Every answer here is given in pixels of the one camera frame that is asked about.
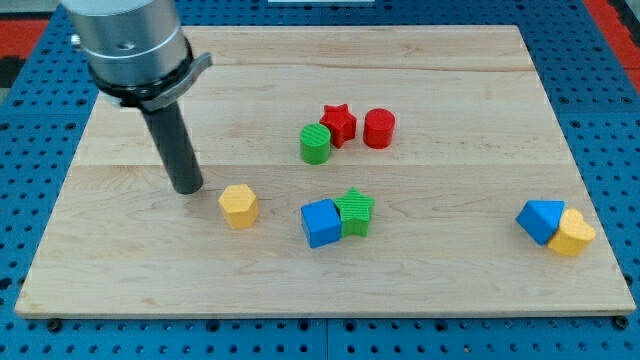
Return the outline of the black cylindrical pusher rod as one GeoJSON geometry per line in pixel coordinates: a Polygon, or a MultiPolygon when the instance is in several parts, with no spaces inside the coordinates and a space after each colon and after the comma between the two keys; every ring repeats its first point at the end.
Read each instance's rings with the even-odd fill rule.
{"type": "Polygon", "coordinates": [[[203,177],[178,103],[142,114],[173,189],[197,192],[203,177]]]}

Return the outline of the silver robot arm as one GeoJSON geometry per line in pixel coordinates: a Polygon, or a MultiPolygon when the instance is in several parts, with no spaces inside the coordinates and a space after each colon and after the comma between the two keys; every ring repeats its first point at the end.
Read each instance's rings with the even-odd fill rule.
{"type": "Polygon", "coordinates": [[[172,0],[62,0],[72,44],[119,105],[142,113],[173,189],[192,194],[203,177],[178,100],[212,66],[184,35],[172,0]]]}

